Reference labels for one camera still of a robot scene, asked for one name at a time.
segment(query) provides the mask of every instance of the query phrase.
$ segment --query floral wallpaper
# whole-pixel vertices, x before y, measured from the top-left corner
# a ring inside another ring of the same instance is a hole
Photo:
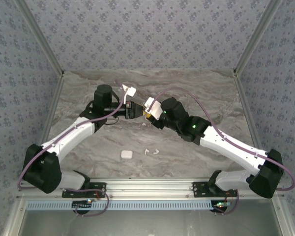
[[[268,0],[27,0],[64,70],[234,68]]]
[[[240,78],[263,147],[295,174],[295,0],[283,0]],[[287,200],[295,217],[295,189]]]
[[[0,0],[0,235],[25,150],[41,136],[57,81],[13,0]]]

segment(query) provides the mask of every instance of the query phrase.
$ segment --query marble surface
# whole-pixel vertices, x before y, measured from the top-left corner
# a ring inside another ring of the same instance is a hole
[[[74,122],[88,102],[93,100],[96,86],[109,84],[117,95],[121,95],[115,79],[137,88],[132,100],[140,104],[168,87],[187,89],[203,102],[221,130],[252,144],[230,71],[203,70],[65,72],[49,138]],[[189,115],[205,117],[195,101],[181,91],[171,91],[161,101],[171,96],[182,102]],[[146,148],[150,153],[144,155]],[[121,159],[122,150],[132,150],[133,158]],[[132,120],[120,118],[116,125],[103,126],[77,145],[61,167],[90,177],[209,177],[215,170],[242,169],[213,150],[183,141],[168,128],[155,128],[144,117]]]

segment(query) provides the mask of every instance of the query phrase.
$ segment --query cable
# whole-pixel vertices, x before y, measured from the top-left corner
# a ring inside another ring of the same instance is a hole
[[[45,151],[47,151],[48,149],[50,149],[52,147],[53,144],[56,144],[57,142],[59,142],[61,139],[63,139],[65,136],[67,136],[72,130],[74,130],[76,127],[80,127],[81,125],[84,125],[86,123],[89,122],[96,122],[96,121],[100,121],[103,119],[106,119],[108,117],[113,116],[116,112],[118,112],[118,110],[121,108],[121,106],[123,105],[123,100],[124,100],[124,90],[123,90],[123,86],[119,81],[115,81],[115,83],[120,87],[120,89],[122,90],[122,96],[121,96],[121,100],[120,103],[118,105],[118,107],[116,108],[116,110],[114,110],[113,112],[111,112],[110,114],[104,116],[104,117],[100,117],[100,118],[96,118],[96,119],[90,119],[90,120],[85,120],[79,124],[77,124],[76,126],[72,127],[71,129],[67,130],[65,133],[63,133],[59,138],[57,138],[52,144],[48,145],[47,147],[45,147],[42,151],[40,151],[36,156],[34,156],[34,158],[32,160],[29,161],[29,163],[25,166],[25,168],[23,169],[23,171],[20,174],[20,177],[18,179],[18,183],[17,186],[19,189],[33,189],[36,187],[22,187],[21,186],[21,181],[26,173],[26,171],[29,169],[29,167],[31,166],[31,164],[33,164],[33,162],[40,157]]]
[[[278,163],[278,162],[276,162],[276,161],[274,161],[274,160],[272,160],[272,159],[270,159],[270,158],[268,158],[268,157],[266,157],[266,156],[262,156],[262,155],[260,155],[260,154],[257,154],[257,153],[255,153],[255,152],[253,152],[253,151],[250,151],[250,150],[248,150],[248,149],[245,149],[244,147],[241,147],[241,146],[239,146],[239,145],[233,143],[233,142],[232,142],[231,140],[229,140],[227,137],[224,137],[223,134],[221,133],[221,131],[220,131],[220,130],[217,128],[217,126],[214,124],[214,122],[213,122],[211,116],[208,114],[208,112],[206,111],[206,109],[204,108],[204,106],[202,105],[202,103],[201,103],[201,102],[200,102],[200,101],[199,101],[199,100],[198,100],[198,99],[197,99],[192,93],[190,93],[189,91],[187,91],[187,90],[185,90],[185,89],[183,89],[183,88],[178,88],[178,87],[172,87],[172,88],[165,89],[164,91],[160,92],[160,93],[157,95],[157,97],[154,99],[154,101],[153,101],[152,104],[150,105],[149,109],[147,110],[147,112],[149,112],[149,111],[151,110],[151,108],[153,107],[154,103],[157,101],[157,99],[158,99],[161,95],[163,95],[163,94],[166,93],[167,91],[170,91],[170,90],[176,90],[176,89],[177,89],[177,90],[184,91],[185,93],[189,94],[189,95],[193,98],[193,100],[196,101],[196,103],[201,107],[201,109],[202,109],[203,112],[205,113],[205,115],[206,115],[206,117],[208,118],[208,120],[211,122],[211,124],[212,124],[213,128],[215,129],[215,131],[219,134],[219,136],[221,136],[222,139],[224,139],[224,140],[225,140],[226,142],[228,142],[229,144],[233,145],[234,147],[236,147],[236,148],[238,148],[238,149],[240,149],[240,150],[242,150],[242,151],[244,151],[244,152],[246,152],[246,153],[249,153],[249,154],[254,155],[254,156],[256,156],[256,157],[260,157],[260,158],[262,158],[262,159],[264,159],[264,160],[266,160],[266,161],[268,161],[268,162],[273,163],[274,165],[280,167],[281,169],[283,169],[284,171],[286,171],[286,172],[290,175],[290,177],[292,178],[292,185],[291,185],[290,187],[288,187],[288,188],[277,188],[276,190],[278,190],[278,191],[289,191],[289,190],[295,188],[295,176],[292,174],[292,172],[291,172],[289,169],[287,169],[287,168],[286,168],[285,166],[283,166],[281,163]]]
[[[107,203],[106,203],[106,205],[105,205],[105,208],[104,208],[103,210],[101,210],[100,212],[98,212],[98,213],[94,213],[94,214],[87,214],[87,215],[81,215],[81,214],[79,214],[79,213],[78,213],[78,208],[79,208],[79,206],[80,206],[81,204],[78,204],[78,205],[75,207],[75,210],[74,210],[74,212],[75,212],[75,214],[76,214],[77,216],[80,216],[80,217],[93,217],[93,216],[98,216],[98,215],[103,214],[105,211],[107,211],[107,208],[109,207],[109,197],[108,197],[108,194],[107,194],[105,191],[101,190],[101,189],[93,188],[93,189],[79,189],[79,190],[75,190],[75,189],[71,189],[71,188],[69,188],[69,189],[67,189],[67,190],[72,191],[72,192],[79,192],[79,193],[81,193],[81,192],[96,191],[96,193],[97,193],[97,192],[101,192],[101,193],[104,194],[105,197],[107,198]]]
[[[234,212],[237,207],[238,207],[238,204],[239,204],[239,193],[238,193],[238,189],[236,189],[236,194],[237,194],[237,200],[236,200],[236,203],[235,203],[235,206],[233,207],[233,209],[231,209],[230,211],[227,211],[227,212],[224,212],[222,211],[221,209],[217,208],[217,207],[213,207],[215,210],[219,211],[220,213],[218,214],[221,214],[221,215],[229,215],[231,214],[232,212]]]
[[[117,117],[117,121],[115,121],[114,123],[105,123],[104,125],[113,125],[113,124],[117,124],[117,122],[119,121],[119,117]]]

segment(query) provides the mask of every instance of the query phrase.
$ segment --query white block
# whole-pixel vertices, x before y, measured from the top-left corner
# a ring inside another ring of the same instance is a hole
[[[133,151],[123,150],[121,151],[120,156],[122,159],[131,159],[133,156]]]

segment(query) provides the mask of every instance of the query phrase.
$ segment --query metal bracket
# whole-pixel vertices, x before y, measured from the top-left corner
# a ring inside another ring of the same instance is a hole
[[[235,190],[230,189],[229,191],[220,190],[217,193],[213,194],[210,191],[208,182],[193,182],[192,187],[193,196],[195,198],[210,198],[210,197],[237,197],[237,193]]]
[[[106,192],[106,183],[90,182],[87,189],[101,189]],[[89,191],[89,192],[73,192],[65,190],[62,192],[63,198],[105,198],[105,195],[101,192]]]

